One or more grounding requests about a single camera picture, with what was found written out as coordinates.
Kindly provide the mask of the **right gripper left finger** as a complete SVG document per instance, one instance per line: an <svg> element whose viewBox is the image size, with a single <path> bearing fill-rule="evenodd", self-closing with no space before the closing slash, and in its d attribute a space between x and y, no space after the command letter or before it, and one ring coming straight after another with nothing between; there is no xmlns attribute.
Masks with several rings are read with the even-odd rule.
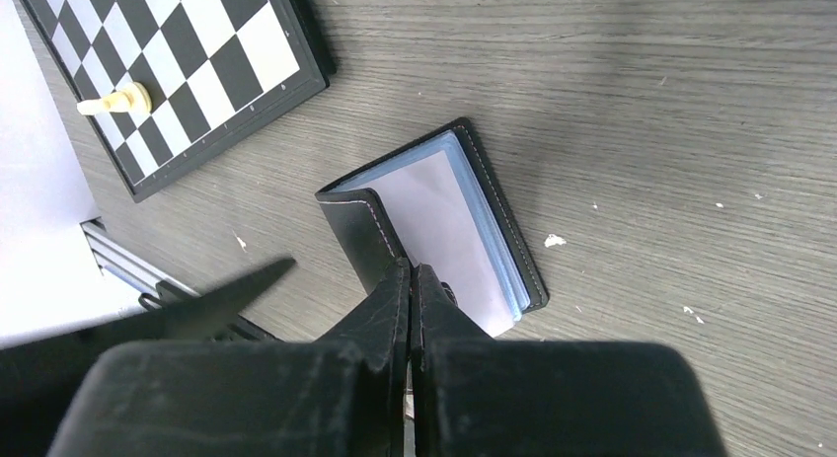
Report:
<svg viewBox="0 0 837 457"><path fill-rule="evenodd" d="M122 343L86 373L52 456L400 456L411 268L310 343Z"/></svg>

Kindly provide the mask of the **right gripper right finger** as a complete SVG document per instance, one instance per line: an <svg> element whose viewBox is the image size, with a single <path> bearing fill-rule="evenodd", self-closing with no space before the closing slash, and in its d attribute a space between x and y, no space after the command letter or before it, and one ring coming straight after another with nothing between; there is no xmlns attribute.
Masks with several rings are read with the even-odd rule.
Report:
<svg viewBox="0 0 837 457"><path fill-rule="evenodd" d="M502 341L414 271L420 456L723 456L692 367L660 343Z"/></svg>

